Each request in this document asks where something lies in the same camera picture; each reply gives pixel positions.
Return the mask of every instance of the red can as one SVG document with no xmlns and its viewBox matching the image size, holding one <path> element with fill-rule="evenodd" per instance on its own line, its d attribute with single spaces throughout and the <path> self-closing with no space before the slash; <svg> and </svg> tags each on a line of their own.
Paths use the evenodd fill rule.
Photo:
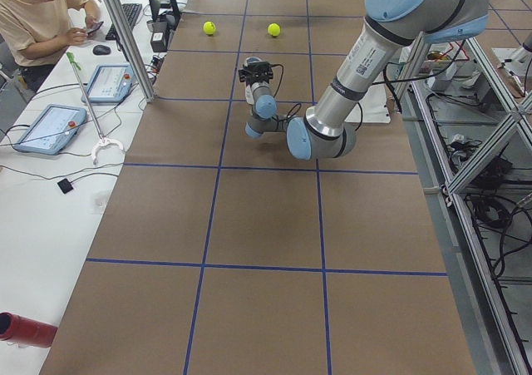
<svg viewBox="0 0 532 375">
<path fill-rule="evenodd" d="M 11 313 L 0 313 L 0 340 L 38 348 L 49 348 L 57 327 Z"/>
</svg>

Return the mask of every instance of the black mouse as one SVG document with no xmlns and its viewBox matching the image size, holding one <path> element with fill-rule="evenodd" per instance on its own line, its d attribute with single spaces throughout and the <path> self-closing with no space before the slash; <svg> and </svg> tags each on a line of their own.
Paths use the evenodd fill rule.
<svg viewBox="0 0 532 375">
<path fill-rule="evenodd" d="M 95 55 L 109 55 L 111 53 L 111 49 L 105 45 L 96 45 L 94 48 L 92 48 L 92 53 Z"/>
</svg>

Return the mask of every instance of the blue and white device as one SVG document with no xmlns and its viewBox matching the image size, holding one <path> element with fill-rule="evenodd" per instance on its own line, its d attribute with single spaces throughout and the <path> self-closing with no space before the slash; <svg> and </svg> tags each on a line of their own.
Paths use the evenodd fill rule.
<svg viewBox="0 0 532 375">
<path fill-rule="evenodd" d="M 129 64 L 98 65 L 86 87 L 91 103 L 117 105 L 130 93 L 135 74 Z"/>
<path fill-rule="evenodd" d="M 56 155 L 71 141 L 85 118 L 86 110 L 82 107 L 48 105 L 13 148 Z"/>
</svg>

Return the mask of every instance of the tennis ball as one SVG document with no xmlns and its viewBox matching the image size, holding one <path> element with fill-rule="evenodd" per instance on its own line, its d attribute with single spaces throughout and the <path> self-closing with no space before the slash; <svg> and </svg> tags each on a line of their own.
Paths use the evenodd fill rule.
<svg viewBox="0 0 532 375">
<path fill-rule="evenodd" d="M 276 37 L 281 33 L 281 27 L 277 23 L 272 23 L 268 26 L 268 34 Z"/>
<path fill-rule="evenodd" d="M 216 26 L 212 22 L 203 23 L 203 32 L 208 36 L 212 36 L 216 32 Z"/>
</svg>

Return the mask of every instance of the black pants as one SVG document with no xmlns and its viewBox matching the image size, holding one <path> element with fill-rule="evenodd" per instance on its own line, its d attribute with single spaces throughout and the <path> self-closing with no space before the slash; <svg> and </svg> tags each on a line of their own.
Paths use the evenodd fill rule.
<svg viewBox="0 0 532 375">
<path fill-rule="evenodd" d="M 22 78 L 27 84 L 27 87 L 37 92 L 41 84 L 47 79 L 52 72 L 55 65 L 41 65 L 41 66 L 20 66 Z"/>
</svg>

